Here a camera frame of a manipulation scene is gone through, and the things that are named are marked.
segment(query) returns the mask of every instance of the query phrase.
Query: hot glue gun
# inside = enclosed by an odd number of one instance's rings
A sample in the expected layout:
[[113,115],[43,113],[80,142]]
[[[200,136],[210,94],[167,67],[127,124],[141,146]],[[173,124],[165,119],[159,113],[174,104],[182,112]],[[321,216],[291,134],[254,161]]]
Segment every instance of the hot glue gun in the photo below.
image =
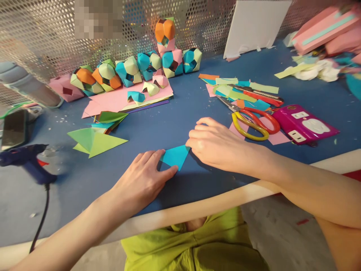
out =
[[47,172],[36,158],[48,145],[35,144],[0,152],[0,166],[22,166],[37,184],[49,185],[56,181],[57,176]]

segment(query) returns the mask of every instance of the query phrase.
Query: metal mesh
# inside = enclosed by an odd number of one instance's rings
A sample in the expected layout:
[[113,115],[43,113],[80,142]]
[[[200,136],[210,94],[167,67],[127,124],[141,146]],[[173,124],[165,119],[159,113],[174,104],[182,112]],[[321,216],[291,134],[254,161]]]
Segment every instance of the metal mesh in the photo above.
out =
[[[279,36],[299,29],[324,8],[345,2],[294,0]],[[91,40],[74,38],[73,0],[1,0],[0,59],[15,61],[48,82],[80,65],[94,68],[101,60],[156,50],[155,23],[173,16],[176,46],[198,47],[206,58],[223,53],[234,6],[235,0],[123,0],[122,37]]]

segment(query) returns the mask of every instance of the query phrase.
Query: phone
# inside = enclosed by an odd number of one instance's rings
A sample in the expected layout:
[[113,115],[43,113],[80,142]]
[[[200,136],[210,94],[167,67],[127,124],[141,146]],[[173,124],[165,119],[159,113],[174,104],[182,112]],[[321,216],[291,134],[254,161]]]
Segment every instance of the phone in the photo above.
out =
[[1,150],[6,151],[28,142],[28,121],[27,110],[19,110],[9,114],[4,119],[4,131]]

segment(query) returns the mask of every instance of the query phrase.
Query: scissors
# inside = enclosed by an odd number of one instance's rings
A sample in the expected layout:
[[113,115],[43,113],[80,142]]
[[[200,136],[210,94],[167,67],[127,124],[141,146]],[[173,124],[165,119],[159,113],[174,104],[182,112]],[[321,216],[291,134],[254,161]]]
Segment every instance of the scissors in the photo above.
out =
[[[270,134],[275,134],[275,133],[279,132],[279,130],[281,129],[278,121],[276,121],[276,119],[274,117],[272,117],[270,114],[267,114],[266,112],[255,109],[255,108],[245,107],[244,109],[242,109],[236,105],[231,104],[224,97],[221,97],[218,95],[217,95],[217,97],[218,97],[218,99],[221,100],[222,103],[227,105],[227,107],[233,112],[232,113],[233,124],[234,124],[235,128],[237,129],[237,131],[241,135],[245,136],[246,138],[252,139],[254,141],[265,141],[268,139]],[[267,128],[252,112],[266,117],[272,123],[273,130]],[[247,120],[240,113],[248,115],[254,121],[254,123]],[[239,125],[237,119],[239,119],[244,124],[252,127],[253,129],[259,131],[263,135],[263,137],[257,137],[257,136],[251,135],[251,134],[247,133],[246,131],[244,131],[241,128],[241,126]]]

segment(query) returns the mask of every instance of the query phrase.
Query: origami cube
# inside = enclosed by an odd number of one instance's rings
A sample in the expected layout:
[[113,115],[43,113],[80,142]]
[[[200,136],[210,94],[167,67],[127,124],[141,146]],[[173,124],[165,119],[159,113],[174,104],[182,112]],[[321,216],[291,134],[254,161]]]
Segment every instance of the origami cube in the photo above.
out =
[[164,75],[153,75],[153,84],[157,85],[158,87],[165,88],[169,82]]
[[121,86],[119,76],[115,73],[115,65],[110,59],[103,61],[93,72],[94,79],[108,92]]
[[172,52],[165,52],[162,57],[162,66],[167,78],[183,73],[182,50],[176,49]]
[[162,67],[161,58],[156,51],[138,54],[138,67],[145,81],[149,81],[153,77],[153,73]]
[[176,45],[174,38],[176,27],[174,18],[159,19],[155,25],[155,38],[159,53],[173,51]]
[[202,52],[198,48],[184,50],[182,57],[184,73],[196,72],[199,70]]
[[84,93],[70,83],[70,75],[50,79],[49,86],[67,102],[84,97]]
[[146,100],[146,96],[138,91],[128,91],[128,102],[135,102],[136,105],[141,105]]
[[142,92],[148,92],[149,96],[152,97],[159,92],[159,86],[153,83],[144,82]]
[[134,56],[128,57],[123,61],[116,61],[115,65],[115,71],[126,87],[142,82],[142,76]]
[[92,76],[93,70],[89,65],[80,66],[70,77],[70,83],[80,88],[87,96],[104,91],[102,86]]

